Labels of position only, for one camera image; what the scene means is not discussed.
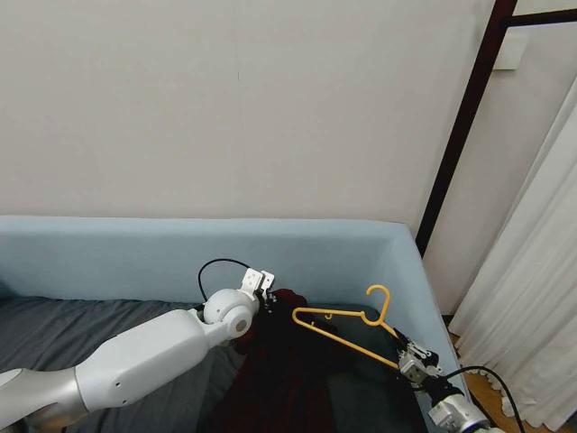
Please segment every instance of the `hanger hook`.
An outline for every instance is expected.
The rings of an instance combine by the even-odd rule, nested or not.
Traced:
[[[390,292],[385,286],[381,286],[380,284],[373,284],[367,289],[367,296],[370,296],[374,290],[380,290],[385,295],[385,302],[383,303],[382,310],[380,311],[380,316],[377,320],[368,320],[367,316],[364,314],[364,311],[361,313],[361,319],[364,323],[369,325],[370,327],[378,327],[382,326],[385,323],[385,314],[387,314],[387,309],[389,309],[389,301],[390,301]]]

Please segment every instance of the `dark red garment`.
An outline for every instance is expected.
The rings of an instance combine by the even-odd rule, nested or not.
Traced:
[[[334,431],[326,375],[351,363],[352,354],[292,320],[292,310],[307,305],[305,298],[291,290],[275,295],[279,301],[273,312],[262,310],[251,330],[235,342],[247,358],[209,418],[211,432]],[[318,319],[315,325],[336,333]]]

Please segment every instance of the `gray fabric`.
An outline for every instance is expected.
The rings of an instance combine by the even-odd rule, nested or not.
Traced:
[[[192,307],[161,301],[1,299],[0,372],[19,367],[44,371],[68,368],[130,327],[172,309]],[[337,316],[333,322],[344,337],[394,356],[393,344],[382,329],[367,331],[360,320]],[[195,431],[223,398],[243,359],[230,346],[216,347],[197,367],[141,401],[92,413],[68,432]],[[392,371],[369,358],[359,355],[350,372],[331,376],[328,384],[340,432],[425,431],[407,384],[399,383]]]
[[[378,312],[362,305],[324,305],[328,309],[365,311],[376,320]],[[396,361],[397,348],[381,327],[367,327],[358,318],[333,316],[340,336],[361,347]],[[344,373],[327,379],[333,405],[334,423],[339,432],[426,431],[415,394],[408,382],[387,366],[354,352],[354,364]]]

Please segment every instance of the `white curtain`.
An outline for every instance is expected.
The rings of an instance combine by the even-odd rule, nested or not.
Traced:
[[[576,99],[577,82],[449,326],[462,363],[495,370],[552,430],[577,410]]]

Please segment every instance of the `yellow clothes hanger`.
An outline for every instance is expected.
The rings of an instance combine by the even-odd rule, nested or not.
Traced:
[[[395,368],[398,370],[398,364],[393,363],[392,361],[388,360],[387,358],[383,358],[382,356],[377,355],[377,354],[375,354],[375,353],[371,352],[370,350],[367,350],[363,347],[360,347],[359,345],[356,345],[355,343],[351,343],[350,341],[347,341],[344,338],[341,338],[339,336],[335,336],[335,335],[331,334],[330,332],[326,332],[323,329],[315,327],[315,322],[307,323],[307,322],[301,320],[300,318],[298,318],[298,313],[301,313],[301,312],[302,313],[324,314],[325,318],[327,320],[330,320],[334,314],[337,316],[356,316],[356,317],[361,318],[362,321],[366,325],[369,325],[370,327],[384,327],[392,336],[394,336],[395,338],[398,338],[395,330],[385,323],[385,314],[387,314],[387,309],[389,308],[389,302],[390,302],[389,289],[387,289],[385,286],[381,286],[380,284],[374,284],[367,289],[367,296],[371,295],[371,293],[374,290],[380,290],[385,295],[385,302],[382,306],[382,310],[380,311],[380,315],[379,315],[379,318],[377,320],[368,320],[367,316],[364,314],[364,311],[346,311],[346,310],[340,310],[340,309],[312,309],[309,307],[298,307],[296,309],[293,309],[292,310],[292,319],[302,327],[306,327],[307,329],[310,329],[311,331],[315,331],[315,332],[317,332],[323,336],[328,336],[329,338],[333,339],[334,341],[338,341],[339,343],[341,343],[343,345],[348,345],[351,349],[354,349],[358,352],[361,352],[362,354],[370,356],[371,358],[376,359],[377,361],[380,361],[380,362],[384,363],[385,365],[388,365],[389,367],[392,367],[392,368]]]

